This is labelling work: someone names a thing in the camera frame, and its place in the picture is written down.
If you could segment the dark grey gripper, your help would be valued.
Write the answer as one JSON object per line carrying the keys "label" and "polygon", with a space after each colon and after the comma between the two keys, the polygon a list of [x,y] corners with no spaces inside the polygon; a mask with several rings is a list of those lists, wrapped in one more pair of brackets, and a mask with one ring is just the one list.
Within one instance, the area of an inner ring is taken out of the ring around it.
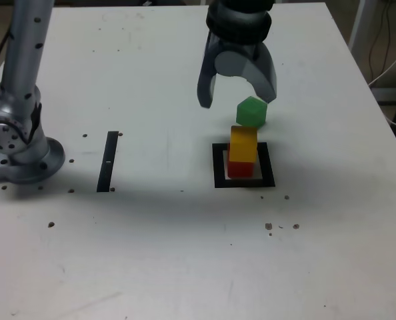
{"label": "dark grey gripper", "polygon": [[277,97],[273,60],[263,42],[234,43],[209,31],[197,83],[197,98],[203,108],[210,108],[213,102],[216,74],[247,80],[264,102],[272,102]]}

